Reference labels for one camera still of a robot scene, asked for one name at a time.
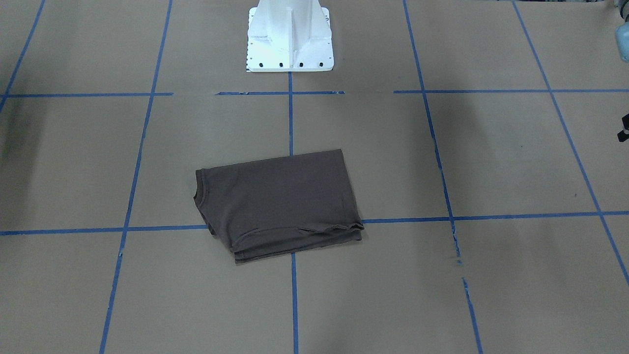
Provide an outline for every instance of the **white metal base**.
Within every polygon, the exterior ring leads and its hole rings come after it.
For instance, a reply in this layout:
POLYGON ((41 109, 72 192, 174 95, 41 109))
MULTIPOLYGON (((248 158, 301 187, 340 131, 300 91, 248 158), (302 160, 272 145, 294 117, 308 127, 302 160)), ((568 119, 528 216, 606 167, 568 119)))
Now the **white metal base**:
POLYGON ((259 8, 249 11, 247 71, 312 72, 334 68, 330 12, 320 7, 318 1, 313 1, 311 16, 305 21, 304 18, 296 19, 301 16, 295 13, 299 9, 286 7, 281 9, 286 13, 283 14, 284 20, 280 20, 285 23, 271 23, 273 18, 278 18, 276 14, 271 17, 268 13, 262 13, 260 15, 264 18, 256 18, 256 27, 252 29, 252 21, 259 8), (322 31, 321 27, 325 25, 327 28, 322 31))

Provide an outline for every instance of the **cloth fold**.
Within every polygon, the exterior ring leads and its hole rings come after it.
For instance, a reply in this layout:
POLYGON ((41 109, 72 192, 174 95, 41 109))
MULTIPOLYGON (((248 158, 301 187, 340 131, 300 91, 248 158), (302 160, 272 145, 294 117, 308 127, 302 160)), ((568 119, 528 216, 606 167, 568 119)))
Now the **cloth fold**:
POLYGON ((236 263, 361 240, 341 150, 196 171, 194 202, 236 263))

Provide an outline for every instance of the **black object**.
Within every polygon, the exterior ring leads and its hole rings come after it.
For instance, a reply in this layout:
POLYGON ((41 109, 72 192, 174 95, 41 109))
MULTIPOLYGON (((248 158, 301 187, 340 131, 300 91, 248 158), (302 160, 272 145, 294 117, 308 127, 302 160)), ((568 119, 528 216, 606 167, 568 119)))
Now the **black object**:
POLYGON ((196 171, 194 202, 236 263, 360 240, 341 150, 196 171))
POLYGON ((618 133, 618 141, 625 142, 629 139, 629 114, 623 117, 623 130, 618 133))

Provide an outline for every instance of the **gray floor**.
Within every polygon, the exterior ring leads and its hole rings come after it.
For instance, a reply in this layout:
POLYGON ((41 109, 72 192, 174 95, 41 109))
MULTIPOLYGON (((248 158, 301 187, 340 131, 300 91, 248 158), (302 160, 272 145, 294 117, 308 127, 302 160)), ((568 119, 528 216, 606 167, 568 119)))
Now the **gray floor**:
POLYGON ((1 353, 629 351, 611 1, 323 1, 292 75, 245 72, 256 3, 0 3, 1 353), (338 148, 363 241, 202 225, 195 169, 338 148))

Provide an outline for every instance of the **folded fabric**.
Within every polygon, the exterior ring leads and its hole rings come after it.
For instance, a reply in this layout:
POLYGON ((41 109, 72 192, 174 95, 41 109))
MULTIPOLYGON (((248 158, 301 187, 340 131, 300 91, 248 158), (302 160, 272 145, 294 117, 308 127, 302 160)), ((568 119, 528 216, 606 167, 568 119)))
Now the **folded fabric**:
POLYGON ((196 171, 194 202, 236 263, 360 240, 341 150, 196 171))

